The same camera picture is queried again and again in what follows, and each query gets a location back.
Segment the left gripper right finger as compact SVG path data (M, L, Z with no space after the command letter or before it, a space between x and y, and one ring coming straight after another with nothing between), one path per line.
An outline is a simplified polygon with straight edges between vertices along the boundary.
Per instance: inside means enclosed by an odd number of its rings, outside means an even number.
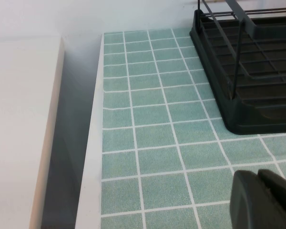
M260 169L257 175L274 199L274 205L279 212L275 216L280 214L286 224L286 179L269 169Z

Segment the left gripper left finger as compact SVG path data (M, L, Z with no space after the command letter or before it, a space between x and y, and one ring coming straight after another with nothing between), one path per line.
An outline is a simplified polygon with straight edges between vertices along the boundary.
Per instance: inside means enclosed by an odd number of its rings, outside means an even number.
M265 184L257 174L238 170L234 173L230 217L234 229L274 229L275 206Z

